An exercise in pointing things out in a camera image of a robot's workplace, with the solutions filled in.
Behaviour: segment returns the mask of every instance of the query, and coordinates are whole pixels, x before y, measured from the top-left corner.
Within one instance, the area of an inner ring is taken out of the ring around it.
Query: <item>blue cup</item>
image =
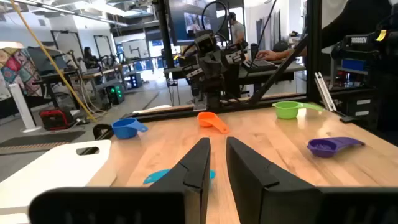
[[[137,132],[146,132],[148,128],[136,118],[121,119],[112,124],[113,133],[118,139],[130,139],[137,135]]]

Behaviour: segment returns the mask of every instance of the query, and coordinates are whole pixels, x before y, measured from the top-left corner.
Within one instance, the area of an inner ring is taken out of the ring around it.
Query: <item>colorful quilt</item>
[[[40,78],[27,49],[0,49],[0,71],[6,85],[18,83],[27,96],[42,96],[40,86],[33,85]]]

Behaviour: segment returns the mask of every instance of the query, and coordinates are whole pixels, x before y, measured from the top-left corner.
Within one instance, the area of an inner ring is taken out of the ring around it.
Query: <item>orange measuring cup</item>
[[[229,127],[215,113],[212,112],[199,113],[198,123],[204,128],[215,127],[222,134],[229,133]]]

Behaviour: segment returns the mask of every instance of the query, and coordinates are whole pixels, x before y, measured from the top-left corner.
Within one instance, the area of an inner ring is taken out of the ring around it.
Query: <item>wooden table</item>
[[[149,131],[134,139],[112,138],[111,159],[117,168],[113,186],[142,186],[151,173],[172,168],[202,137],[210,137],[211,169],[207,223],[239,223],[226,166],[226,138],[234,136],[270,161],[316,186],[398,186],[398,148],[339,116],[300,110],[297,119],[280,120],[273,108],[220,114],[231,132],[200,128],[196,118],[146,123]],[[366,143],[334,158],[312,156],[314,138],[346,136]]]

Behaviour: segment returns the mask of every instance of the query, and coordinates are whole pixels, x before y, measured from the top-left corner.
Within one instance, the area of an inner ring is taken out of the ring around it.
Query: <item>green cup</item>
[[[279,119],[294,119],[299,114],[299,109],[307,108],[318,111],[323,111],[324,109],[317,105],[311,105],[308,103],[299,103],[294,101],[283,101],[279,103],[274,103],[272,105],[276,108],[276,115]]]

